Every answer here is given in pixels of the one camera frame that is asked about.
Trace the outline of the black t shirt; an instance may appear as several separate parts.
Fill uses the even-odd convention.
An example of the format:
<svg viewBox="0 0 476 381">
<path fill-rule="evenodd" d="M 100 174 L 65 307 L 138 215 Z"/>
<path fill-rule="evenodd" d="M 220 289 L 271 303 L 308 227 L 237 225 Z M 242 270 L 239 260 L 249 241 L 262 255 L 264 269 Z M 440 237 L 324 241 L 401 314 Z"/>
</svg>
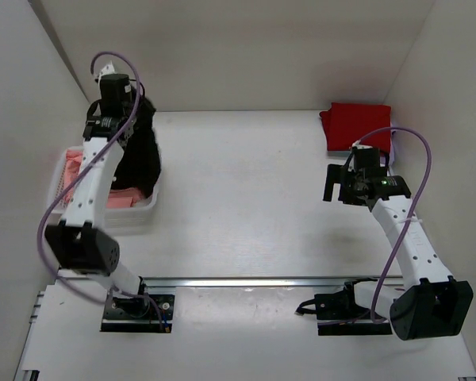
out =
<svg viewBox="0 0 476 381">
<path fill-rule="evenodd" d="M 113 191 L 136 188 L 145 198 L 152 195 L 161 173 L 159 147 L 152 128 L 155 112 L 152 102 L 142 97 L 136 112 L 134 134 L 129 138 L 114 174 Z"/>
</svg>

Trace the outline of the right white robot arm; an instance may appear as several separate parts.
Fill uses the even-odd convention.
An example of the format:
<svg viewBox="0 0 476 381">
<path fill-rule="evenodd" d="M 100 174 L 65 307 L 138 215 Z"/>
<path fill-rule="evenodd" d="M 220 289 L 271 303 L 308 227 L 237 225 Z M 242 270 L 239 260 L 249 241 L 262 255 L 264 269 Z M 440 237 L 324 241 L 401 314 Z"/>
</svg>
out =
<svg viewBox="0 0 476 381">
<path fill-rule="evenodd" d="M 415 215 L 415 196 L 399 175 L 381 163 L 381 151 L 352 148 L 344 164 L 327 166 L 323 199 L 365 206 L 380 224 L 397 262 L 402 290 L 387 287 L 384 279 L 358 281 L 340 297 L 340 310 L 357 318 L 367 310 L 374 323 L 389 323 L 403 341 L 453 337 L 460 334 L 473 299 L 467 281 L 458 281 L 443 264 Z"/>
</svg>

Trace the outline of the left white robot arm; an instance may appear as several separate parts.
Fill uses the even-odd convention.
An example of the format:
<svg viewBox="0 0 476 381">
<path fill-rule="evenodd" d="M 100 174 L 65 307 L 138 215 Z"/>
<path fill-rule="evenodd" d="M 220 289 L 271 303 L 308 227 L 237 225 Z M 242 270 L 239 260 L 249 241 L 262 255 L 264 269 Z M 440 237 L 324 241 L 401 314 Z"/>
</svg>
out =
<svg viewBox="0 0 476 381">
<path fill-rule="evenodd" d="M 120 262 L 120 248 L 104 228 L 109 192 L 118 164 L 124 155 L 120 138 L 132 135 L 132 124 L 140 100 L 126 74 L 100 78 L 101 97 L 86 116 L 83 157 L 79 174 L 68 187 L 72 196 L 56 224 L 44 229 L 44 238 L 59 265 L 100 283 L 122 298 L 122 306 L 133 316 L 145 314 L 150 296 L 142 279 Z"/>
</svg>

